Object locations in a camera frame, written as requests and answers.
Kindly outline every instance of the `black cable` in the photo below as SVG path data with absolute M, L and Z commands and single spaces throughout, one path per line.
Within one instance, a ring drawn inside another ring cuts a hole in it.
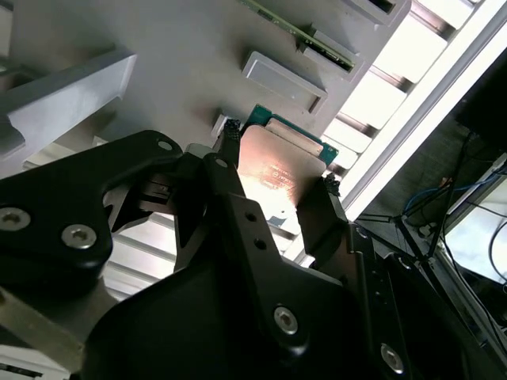
M 498 270 L 497 265 L 494 263 L 493 260 L 493 244 L 494 241 L 497 239 L 498 234 L 507 226 L 507 222 L 504 222 L 501 226 L 497 228 L 496 231 L 494 231 L 493 236 L 490 240 L 490 245 L 488 247 L 488 257 L 490 258 L 491 266 L 493 267 L 494 271 L 507 283 L 507 278 Z
M 468 285 L 467 281 L 463 278 L 463 275 L 461 274 L 461 272 L 458 269 L 458 265 L 456 264 L 456 260 L 454 260 L 454 256 L 452 255 L 452 251 L 449 248 L 449 246 L 447 244 L 447 241 L 445 240 L 445 227 L 442 230 L 442 236 L 440 237 L 440 239 L 444 243 L 444 247 L 445 247 L 445 249 L 446 249 L 449 257 L 451 257 L 452 266 L 456 270 L 456 273 L 458 274 L 459 279 L 461 279 L 461 281 L 463 282 L 463 284 L 468 288 L 468 290 L 471 292 L 472 296 L 475 298 L 475 301 L 477 301 L 477 303 L 484 310 L 484 313 L 486 314 L 486 316 L 488 318 L 488 321 L 490 322 L 491 328 L 492 328 L 493 333 L 494 333 L 494 335 L 495 335 L 495 337 L 497 339 L 498 344 L 500 345 L 500 347 L 501 347 L 502 351 L 504 352 L 504 354 L 507 355 L 507 348 L 505 348 L 503 342 L 500 339 L 500 336 L 498 335 L 497 329 L 496 329 L 496 327 L 495 327 L 495 325 L 493 323 L 493 319 L 492 319 L 492 317 L 490 315 L 490 312 L 484 306 L 484 304 L 482 303 L 482 301 L 480 300 L 480 298 L 477 296 L 477 294 L 470 288 L 470 286 Z
M 456 186 L 456 181 L 458 179 L 459 171 L 461 170 L 461 166 L 463 165 L 463 160 L 465 158 L 465 150 L 467 148 L 468 142 L 470 141 L 472 137 L 472 133 L 469 133 L 465 141 L 463 141 L 463 145 L 461 146 L 461 151 L 459 152 L 458 161 L 456 162 L 456 167 L 454 168 L 454 173 L 452 174 L 451 178 L 451 185 L 448 188 L 447 197 L 445 199 L 445 209 L 444 214 L 442 215 L 442 218 L 440 218 L 439 223 L 436 226 L 435 234 L 433 235 L 433 239 L 431 240 L 431 245 L 429 246 L 428 251 L 428 258 L 433 257 L 433 254 L 435 253 L 436 246 L 438 244 L 438 239 L 444 230 L 444 224 L 445 219 L 447 218 L 447 212 L 449 208 L 451 208 L 452 203 L 452 194 L 454 193 L 454 187 Z
M 489 209 L 488 207 L 481 206 L 480 204 L 476 204 L 476 203 L 470 202 L 468 200 L 465 200 L 465 203 L 471 204 L 472 206 L 476 206 L 478 208 L 482 208 L 484 211 L 488 211 L 491 214 L 494 214 L 496 216 L 501 216 L 502 218 L 507 218 L 507 215 L 500 214 L 499 212 L 493 211 L 493 210 Z

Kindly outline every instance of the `cable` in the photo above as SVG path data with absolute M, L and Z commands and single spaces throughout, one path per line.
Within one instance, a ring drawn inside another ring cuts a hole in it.
M 488 184 L 490 183 L 491 181 L 494 181 L 497 179 L 497 175 L 500 174 L 500 173 L 495 173 L 492 177 L 488 178 L 487 180 L 481 180 L 480 182 L 476 182 L 474 184 L 467 184 L 465 186 L 461 186 L 459 188 L 455 188 L 453 189 L 452 191 L 453 192 L 461 192 L 463 190 L 468 190 L 469 188 L 473 188 L 474 186 L 481 186 L 483 184 Z M 427 190 L 423 190 L 422 192 L 418 192 L 417 194 L 415 194 L 414 196 L 412 196 L 412 198 L 410 198 L 410 200 L 406 203 L 406 206 L 405 208 L 403 209 L 403 214 L 405 215 L 409 210 L 410 210 L 410 207 L 412 206 L 412 203 L 417 199 L 419 198 L 420 196 L 423 196 L 424 194 L 428 194 L 429 192 L 438 192 L 440 190 L 444 190 L 446 189 L 447 187 L 444 187 L 444 188 L 429 188 Z
M 452 174 L 451 178 L 451 184 L 449 186 L 449 189 L 447 190 L 447 196 L 445 198 L 445 209 L 444 214 L 440 218 L 440 221 L 438 222 L 438 225 L 435 229 L 435 234 L 433 235 L 433 239 L 431 240 L 431 244 L 428 249 L 428 258 L 433 257 L 433 254 L 435 253 L 436 246 L 438 245 L 438 238 L 445 227 L 445 219 L 447 218 L 447 213 L 449 211 L 449 208 L 451 208 L 452 203 L 452 193 L 455 190 L 456 181 L 458 180 L 459 171 L 461 170 L 461 167 L 463 166 L 463 160 L 465 159 L 465 150 L 467 149 L 467 145 L 470 142 L 470 139 L 472 137 L 472 132 L 468 134 L 468 136 L 465 138 L 465 141 L 463 141 L 463 145 L 461 146 L 461 151 L 459 152 L 458 160 L 456 161 L 456 167 L 454 168 L 454 173 Z
M 484 306 L 484 304 L 482 303 L 482 301 L 480 300 L 480 298 L 477 296 L 477 294 L 470 288 L 470 286 L 468 285 L 467 281 L 463 278 L 463 276 L 461 275 L 461 272 L 458 269 L 458 265 L 456 264 L 456 260 L 454 260 L 454 256 L 452 255 L 452 251 L 449 248 L 449 246 L 447 244 L 447 241 L 445 240 L 445 228 L 442 229 L 442 236 L 440 237 L 440 239 L 444 243 L 445 250 L 447 251 L 449 257 L 451 257 L 452 266 L 456 270 L 456 273 L 458 274 L 459 279 L 461 279 L 461 281 L 463 282 L 463 285 L 465 285 L 465 287 L 470 291 L 470 293 L 472 294 L 472 296 L 475 298 L 475 301 L 477 301 L 477 303 L 482 307 L 482 310 L 484 310 L 484 313 L 486 314 L 486 316 L 488 318 L 488 321 L 490 322 L 491 328 L 492 328 L 493 333 L 494 333 L 494 335 L 495 335 L 495 337 L 497 339 L 498 344 L 500 345 L 500 348 L 502 349 L 502 351 L 504 352 L 504 354 L 507 355 L 507 348 L 505 348 L 503 342 L 500 339 L 500 336 L 498 335 L 497 328 L 496 328 L 495 324 L 493 323 L 493 319 L 492 319 L 492 317 L 490 315 L 490 312 Z
M 468 200 L 465 200 L 465 203 L 471 204 L 472 206 L 476 206 L 478 208 L 482 208 L 484 211 L 488 211 L 491 214 L 494 214 L 496 216 L 500 216 L 502 218 L 507 218 L 507 215 L 500 214 L 499 212 L 493 211 L 493 210 L 489 209 L 488 207 L 481 206 L 480 204 L 476 204 L 474 202 L 469 202 Z
M 491 237 L 491 240 L 490 240 L 490 245 L 488 247 L 488 257 L 490 258 L 490 263 L 491 263 L 491 266 L 493 267 L 494 271 L 507 283 L 507 278 L 498 270 L 498 268 L 495 265 L 494 260 L 493 260 L 493 244 L 494 244 L 494 241 L 497 239 L 498 235 L 505 228 L 505 226 L 507 226 L 507 222 L 504 222 L 501 226 L 499 226 L 497 228 L 496 231 L 494 231 L 494 234 L 493 234 L 493 236 Z

